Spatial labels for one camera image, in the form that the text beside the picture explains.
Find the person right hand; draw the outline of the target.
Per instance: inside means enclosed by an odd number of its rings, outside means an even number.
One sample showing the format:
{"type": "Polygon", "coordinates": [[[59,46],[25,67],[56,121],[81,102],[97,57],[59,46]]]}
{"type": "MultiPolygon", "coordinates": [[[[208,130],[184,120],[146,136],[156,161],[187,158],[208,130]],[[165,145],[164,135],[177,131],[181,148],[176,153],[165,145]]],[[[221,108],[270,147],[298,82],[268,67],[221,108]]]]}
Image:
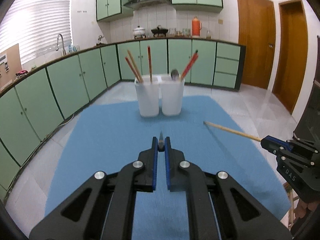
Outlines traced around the person right hand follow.
{"type": "Polygon", "coordinates": [[[314,211],[317,205],[317,202],[305,203],[300,199],[297,204],[297,207],[294,210],[295,218],[303,218],[306,215],[307,211],[314,211]]]}

